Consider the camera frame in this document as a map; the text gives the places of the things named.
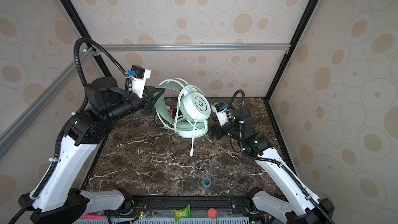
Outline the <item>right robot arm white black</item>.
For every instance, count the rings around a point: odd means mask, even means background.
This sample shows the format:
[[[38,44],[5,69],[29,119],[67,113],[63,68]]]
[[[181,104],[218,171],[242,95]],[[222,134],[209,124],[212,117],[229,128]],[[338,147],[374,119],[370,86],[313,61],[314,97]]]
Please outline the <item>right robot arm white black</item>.
[[[208,134],[212,139],[227,136],[230,141],[236,140],[240,153],[255,161],[285,196],[282,200],[264,190],[253,190],[248,196],[251,210],[265,212],[284,224],[332,224],[333,203],[311,191],[287,166],[271,141],[255,131],[245,99],[244,91],[237,90],[228,104],[212,104],[209,109],[218,121],[208,128]]]

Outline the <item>mint green headphones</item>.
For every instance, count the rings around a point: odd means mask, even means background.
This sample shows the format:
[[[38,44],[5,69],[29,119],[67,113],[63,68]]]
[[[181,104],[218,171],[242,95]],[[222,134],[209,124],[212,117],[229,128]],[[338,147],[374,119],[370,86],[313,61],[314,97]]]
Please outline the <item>mint green headphones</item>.
[[[176,114],[172,116],[174,133],[183,139],[203,137],[208,131],[210,104],[202,90],[181,78],[166,79],[157,87],[178,92]],[[157,106],[166,106],[164,96],[158,99],[154,107]]]

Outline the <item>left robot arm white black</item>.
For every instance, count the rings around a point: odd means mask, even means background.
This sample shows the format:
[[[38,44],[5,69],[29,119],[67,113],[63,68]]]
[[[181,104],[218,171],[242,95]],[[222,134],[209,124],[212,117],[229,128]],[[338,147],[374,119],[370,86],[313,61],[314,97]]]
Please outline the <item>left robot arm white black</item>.
[[[87,192],[73,188],[73,183],[90,155],[107,139],[116,123],[142,109],[152,111],[164,89],[146,85],[150,70],[133,65],[122,70],[125,87],[112,77],[88,83],[80,60],[80,48],[89,44],[104,48],[89,38],[74,45],[74,60],[85,91],[84,101],[61,129],[50,166],[37,187],[20,197],[21,209],[10,220],[16,223],[27,211],[35,224],[71,224],[80,217],[99,211],[115,211],[126,201],[119,190]]]

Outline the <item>black white headphones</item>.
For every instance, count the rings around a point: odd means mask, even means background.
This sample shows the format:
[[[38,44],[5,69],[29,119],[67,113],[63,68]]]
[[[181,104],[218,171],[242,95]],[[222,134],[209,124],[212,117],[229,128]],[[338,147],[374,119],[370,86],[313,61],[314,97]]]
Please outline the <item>black white headphones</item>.
[[[157,106],[155,107],[155,122],[159,127],[164,129],[174,130],[175,120],[171,114],[171,108],[169,106]]]

